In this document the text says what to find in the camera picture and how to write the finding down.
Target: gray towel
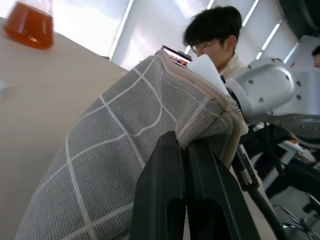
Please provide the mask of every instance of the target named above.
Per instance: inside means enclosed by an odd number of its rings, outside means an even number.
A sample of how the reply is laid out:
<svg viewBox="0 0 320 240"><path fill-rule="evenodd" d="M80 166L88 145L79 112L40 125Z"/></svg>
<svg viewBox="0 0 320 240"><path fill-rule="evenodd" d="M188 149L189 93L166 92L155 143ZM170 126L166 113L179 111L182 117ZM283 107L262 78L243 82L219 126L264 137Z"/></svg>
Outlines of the gray towel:
<svg viewBox="0 0 320 240"><path fill-rule="evenodd" d="M159 51L84 112L32 197L17 240L118 240L158 138L206 138L228 167L246 131L234 101Z"/></svg>

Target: man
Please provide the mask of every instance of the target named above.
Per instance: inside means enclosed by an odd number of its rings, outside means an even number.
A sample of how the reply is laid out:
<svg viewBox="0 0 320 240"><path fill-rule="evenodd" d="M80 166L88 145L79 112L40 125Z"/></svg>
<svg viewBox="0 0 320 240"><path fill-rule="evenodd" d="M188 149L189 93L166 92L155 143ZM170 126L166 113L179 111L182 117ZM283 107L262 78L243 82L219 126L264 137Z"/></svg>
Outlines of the man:
<svg viewBox="0 0 320 240"><path fill-rule="evenodd" d="M203 54L208 55L219 74L228 81L229 78L235 77L246 68L235 52L241 27L241 14L236 8L233 6L218 6L213 9L204 10L194 17L184 32L183 43L191 46L197 57ZM232 168L230 172L233 176L236 176ZM262 181L257 172L255 173L260 184L258 190L271 206L263 189ZM243 192L243 197L261 239L276 239L267 221L249 194Z"/></svg>
<svg viewBox="0 0 320 240"><path fill-rule="evenodd" d="M320 69L320 45L313 50L312 56L314 67Z"/></svg>

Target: eyeglasses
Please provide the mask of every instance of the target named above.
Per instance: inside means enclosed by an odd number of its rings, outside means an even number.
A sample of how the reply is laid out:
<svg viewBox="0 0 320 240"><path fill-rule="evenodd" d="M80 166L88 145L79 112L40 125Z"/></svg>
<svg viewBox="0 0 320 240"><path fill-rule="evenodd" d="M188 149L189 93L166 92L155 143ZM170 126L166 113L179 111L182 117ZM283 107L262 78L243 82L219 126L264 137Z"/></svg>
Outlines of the eyeglasses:
<svg viewBox="0 0 320 240"><path fill-rule="evenodd" d="M216 41L215 42L211 42L211 43L202 43L202 44L199 44L199 45L194 45L194 46L191 46L191 50L196 54L198 49L206 49L206 48L212 46L215 43L216 43Z"/></svg>

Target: floor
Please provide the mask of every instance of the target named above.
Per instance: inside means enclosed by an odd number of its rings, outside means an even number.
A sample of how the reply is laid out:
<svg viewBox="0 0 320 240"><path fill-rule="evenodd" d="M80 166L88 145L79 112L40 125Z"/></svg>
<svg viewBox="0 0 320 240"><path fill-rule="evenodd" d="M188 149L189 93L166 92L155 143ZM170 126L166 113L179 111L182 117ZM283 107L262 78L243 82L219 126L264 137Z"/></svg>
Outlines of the floor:
<svg viewBox="0 0 320 240"><path fill-rule="evenodd" d="M286 208L298 219L304 218L307 220L313 215L312 213L307 214L303 211L303 207L308 202L308 197L304 192L298 191L292 187L289 187L287 190L281 192L271 199L272 204L277 204ZM294 224L294 222L280 209L276 208L275 211L281 222ZM313 226L312 230L320 235L320 221ZM301 231L287 230L286 232L290 240L309 240L308 237Z"/></svg>

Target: table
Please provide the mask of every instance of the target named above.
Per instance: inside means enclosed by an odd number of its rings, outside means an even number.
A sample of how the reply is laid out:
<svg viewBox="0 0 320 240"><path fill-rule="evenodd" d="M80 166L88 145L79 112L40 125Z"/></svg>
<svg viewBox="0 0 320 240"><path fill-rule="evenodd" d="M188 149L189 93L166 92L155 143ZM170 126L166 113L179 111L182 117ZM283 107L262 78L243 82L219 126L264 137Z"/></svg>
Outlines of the table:
<svg viewBox="0 0 320 240"><path fill-rule="evenodd" d="M126 73L60 34L49 50L0 35L0 239L13 239L68 129Z"/></svg>

